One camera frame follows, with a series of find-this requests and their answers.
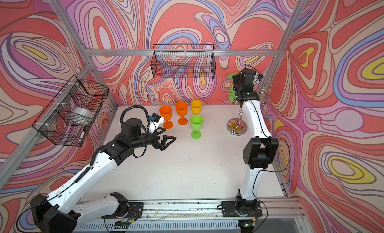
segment colorful swirl pattern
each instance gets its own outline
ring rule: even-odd
[[[263,113],[315,232],[384,232],[383,15],[384,0],[310,0],[274,75]]]
[[[276,48],[296,0],[61,0],[89,48],[213,43],[217,49]],[[245,64],[264,72],[270,57],[217,57],[214,80],[153,79],[151,57],[94,57],[118,104],[200,99],[225,103],[228,75]]]
[[[83,67],[48,0],[0,0],[0,166],[58,90]],[[111,117],[106,101],[79,148],[38,141],[0,191],[1,233],[18,232],[16,218],[36,194],[47,194],[88,163]],[[19,225],[38,231],[30,211]]]

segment black wire basket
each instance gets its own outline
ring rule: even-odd
[[[214,45],[154,44],[151,70],[154,78],[214,78]]]
[[[48,106],[32,126],[55,145],[82,146],[108,93],[107,86],[92,80],[77,79],[40,128],[36,127],[39,124],[36,121]]]

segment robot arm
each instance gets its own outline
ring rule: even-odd
[[[268,131],[260,107],[260,99],[253,91],[253,79],[260,74],[256,70],[243,69],[241,73],[233,76],[233,89],[237,101],[248,119],[248,127],[253,137],[243,150],[244,163],[247,164],[243,184],[239,190],[237,206],[244,205],[246,201],[255,199],[263,169],[273,162],[279,141],[272,138]]]
[[[31,201],[33,221],[42,233],[71,233],[77,226],[104,215],[124,217],[128,212],[127,199],[118,192],[103,199],[80,204],[80,198],[104,175],[119,166],[127,157],[134,154],[135,148],[152,145],[155,149],[165,150],[176,137],[163,135],[165,129],[159,127],[164,118],[157,114],[147,116],[145,128],[141,120],[130,118],[123,122],[126,111],[121,116],[121,133],[111,142],[96,150],[91,162],[65,184],[49,193],[35,196]]]

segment black mounting plate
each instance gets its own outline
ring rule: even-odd
[[[263,216],[263,212],[260,206],[260,202],[257,201],[255,209],[252,207],[242,207],[240,210],[242,214],[236,212],[235,201],[221,202],[223,207],[223,217],[247,217],[254,216],[256,219]]]
[[[128,202],[128,205],[130,208],[137,210],[137,212],[139,213],[139,216],[137,216],[136,211],[129,210],[128,214],[124,218],[137,218],[137,219],[141,218],[144,203],[143,202]],[[102,216],[101,218],[102,219],[103,218],[105,218],[105,219],[117,219],[117,217],[113,216],[113,215],[105,215],[105,216]]]

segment wine glass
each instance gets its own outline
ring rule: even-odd
[[[164,120],[165,120],[163,124],[164,129],[169,130],[170,128],[172,128],[173,123],[169,121],[170,118],[172,117],[172,108],[168,105],[161,106],[160,115],[164,117]]]
[[[186,102],[178,102],[176,104],[176,112],[181,117],[177,122],[179,125],[186,125],[188,123],[188,120],[184,118],[185,115],[187,115],[188,111],[188,105]]]
[[[199,139],[201,137],[201,132],[199,131],[203,126],[203,117],[200,115],[193,115],[190,119],[191,127],[193,131],[191,132],[191,137],[193,139]]]
[[[200,114],[202,107],[203,107],[203,103],[199,100],[193,100],[191,102],[191,111],[194,115]]]

